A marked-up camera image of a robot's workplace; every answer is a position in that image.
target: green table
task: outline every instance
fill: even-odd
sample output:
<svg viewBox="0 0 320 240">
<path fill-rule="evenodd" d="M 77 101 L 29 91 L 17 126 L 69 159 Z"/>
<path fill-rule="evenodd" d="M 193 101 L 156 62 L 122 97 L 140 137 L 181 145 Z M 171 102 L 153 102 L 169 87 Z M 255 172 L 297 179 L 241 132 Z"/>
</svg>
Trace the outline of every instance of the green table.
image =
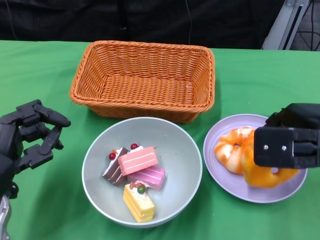
<svg viewBox="0 0 320 240">
<path fill-rule="evenodd" d="M 310 169 L 301 189 L 287 200 L 254 204 L 237 199 L 210 177 L 187 208 L 151 229 L 118 225 L 87 200 L 81 168 L 94 139 L 119 119 L 101 118 L 72 103 L 68 92 L 87 43 L 0 41 L 0 116 L 42 100 L 70 118 L 62 151 L 54 159 L 15 177 L 11 200 L 12 240 L 315 240 L 320 236 L 320 169 Z M 211 110 L 182 127 L 202 152 L 209 129 L 243 113 L 269 116 L 292 102 L 320 103 L 320 54 L 302 51 L 213 49 L 216 97 Z"/>
</svg>

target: wicker basket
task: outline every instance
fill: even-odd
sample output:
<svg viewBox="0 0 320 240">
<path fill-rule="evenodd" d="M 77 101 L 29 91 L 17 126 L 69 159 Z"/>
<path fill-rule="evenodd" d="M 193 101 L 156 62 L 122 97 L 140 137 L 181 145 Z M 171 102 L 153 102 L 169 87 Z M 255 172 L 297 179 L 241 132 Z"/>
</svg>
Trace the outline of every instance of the wicker basket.
<svg viewBox="0 0 320 240">
<path fill-rule="evenodd" d="M 213 53 L 202 46 L 96 41 L 69 96 L 103 117 L 189 123 L 213 106 L 214 67 Z"/>
</svg>

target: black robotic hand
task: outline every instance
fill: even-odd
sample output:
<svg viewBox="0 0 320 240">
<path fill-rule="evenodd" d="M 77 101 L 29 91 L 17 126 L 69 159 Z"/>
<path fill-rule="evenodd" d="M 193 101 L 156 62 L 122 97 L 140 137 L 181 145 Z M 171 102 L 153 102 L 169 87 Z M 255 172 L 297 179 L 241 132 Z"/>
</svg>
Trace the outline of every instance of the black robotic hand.
<svg viewBox="0 0 320 240">
<path fill-rule="evenodd" d="M 320 104 L 292 103 L 254 132 L 254 163 L 262 167 L 320 167 Z"/>
<path fill-rule="evenodd" d="M 53 129 L 47 128 L 45 123 L 54 125 Z M 51 160 L 52 149 L 64 147 L 59 137 L 62 129 L 70 125 L 69 119 L 44 107 L 40 100 L 18 106 L 16 111 L 0 117 L 0 198 L 4 195 L 11 199 L 17 197 L 19 189 L 13 182 L 14 176 Z M 23 151 L 23 141 L 31 143 L 38 139 L 43 139 L 41 145 Z"/>
</svg>

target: toy donut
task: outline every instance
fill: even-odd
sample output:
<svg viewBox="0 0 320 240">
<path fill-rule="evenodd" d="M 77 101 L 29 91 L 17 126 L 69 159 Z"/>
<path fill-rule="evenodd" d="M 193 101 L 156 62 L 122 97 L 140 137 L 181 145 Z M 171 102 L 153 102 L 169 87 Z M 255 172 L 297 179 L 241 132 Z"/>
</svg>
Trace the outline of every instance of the toy donut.
<svg viewBox="0 0 320 240">
<path fill-rule="evenodd" d="M 215 157 L 230 172 L 242 175 L 244 173 L 241 158 L 244 152 L 254 143 L 254 129 L 240 127 L 223 135 L 214 149 Z"/>
<path fill-rule="evenodd" d="M 249 138 L 251 137 L 254 137 L 254 131 L 250 133 Z M 278 168 L 276 173 L 272 173 L 271 167 L 256 165 L 254 162 L 253 142 L 251 146 L 244 151 L 241 164 L 246 183 L 258 188 L 274 188 L 294 177 L 299 171 L 298 169 Z"/>
</svg>

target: glazed donut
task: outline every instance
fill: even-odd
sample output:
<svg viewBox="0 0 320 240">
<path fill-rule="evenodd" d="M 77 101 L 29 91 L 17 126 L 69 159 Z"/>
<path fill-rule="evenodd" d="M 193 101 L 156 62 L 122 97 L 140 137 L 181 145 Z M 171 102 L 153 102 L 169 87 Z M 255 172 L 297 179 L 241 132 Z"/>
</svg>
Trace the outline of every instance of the glazed donut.
<svg viewBox="0 0 320 240">
<path fill-rule="evenodd" d="M 271 167 L 262 167 L 255 164 L 254 145 L 248 147 L 241 158 L 243 176 L 246 183 L 252 187 L 274 188 L 294 177 L 299 170 L 290 168 L 278 168 L 276 173 L 272 173 Z"/>
<path fill-rule="evenodd" d="M 244 152 L 254 143 L 254 129 L 240 127 L 223 135 L 214 148 L 215 157 L 230 172 L 242 175 L 244 173 L 241 158 Z"/>
</svg>

